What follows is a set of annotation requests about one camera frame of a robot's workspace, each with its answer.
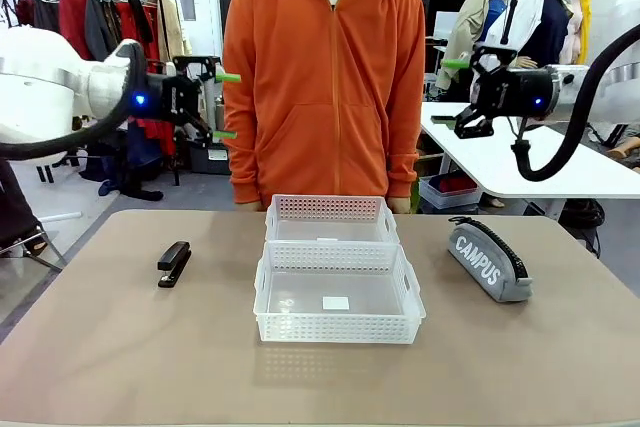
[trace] gray pencil case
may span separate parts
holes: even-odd
[[[531,297],[533,279],[495,232],[470,217],[449,221],[456,224],[449,252],[496,302],[521,302]]]

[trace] white table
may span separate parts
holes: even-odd
[[[535,200],[554,220],[560,218],[566,199],[640,199],[640,175],[583,145],[556,176],[544,182],[529,182],[518,172],[511,151],[515,137],[506,118],[494,120],[492,137],[468,140],[459,139],[446,125],[431,120],[433,115],[455,116],[467,105],[422,105],[422,129],[445,153],[442,173],[449,171],[453,160],[484,192],[501,198]],[[539,169],[555,155],[564,136],[540,127],[524,138],[531,142],[531,167]]]

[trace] black stapler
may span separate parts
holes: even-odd
[[[176,242],[162,254],[158,261],[158,270],[165,274],[158,281],[158,287],[172,289],[180,278],[180,274],[191,257],[189,242]]]

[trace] yellow garment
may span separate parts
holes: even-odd
[[[589,34],[591,33],[591,0],[580,0],[582,8],[582,27],[580,28],[580,56],[576,65],[585,65],[589,55]]]
[[[178,15],[178,6],[175,0],[162,0],[164,7],[164,18],[167,25],[167,40],[169,41],[169,54],[164,41],[164,30],[162,28],[162,16],[160,15],[160,5],[158,4],[158,50],[160,51],[160,60],[168,62],[177,55],[191,54],[191,45],[187,38],[186,32],[180,24],[180,16]]]
[[[459,59],[464,52],[473,51],[473,45],[478,41],[484,29],[484,22],[489,14],[490,0],[465,0],[460,8],[458,19],[451,31],[447,51],[443,60]],[[438,73],[436,86],[449,90],[451,81],[457,78],[457,69],[443,67]]]

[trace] black zipper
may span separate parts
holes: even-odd
[[[456,225],[469,224],[475,227],[476,229],[480,230],[481,232],[484,232],[485,234],[487,234],[487,236],[491,240],[493,240],[496,243],[496,245],[500,247],[502,251],[509,258],[509,261],[511,262],[511,265],[513,267],[513,272],[516,275],[516,279],[529,278],[529,274],[527,273],[527,269],[524,266],[524,262],[522,262],[522,259],[520,259],[520,257],[518,257],[516,253],[513,250],[511,250],[511,247],[509,247],[504,240],[498,237],[498,234],[496,234],[493,230],[491,230],[489,227],[484,225],[482,222],[474,220],[471,217],[452,217],[449,219],[449,222],[454,222]]]

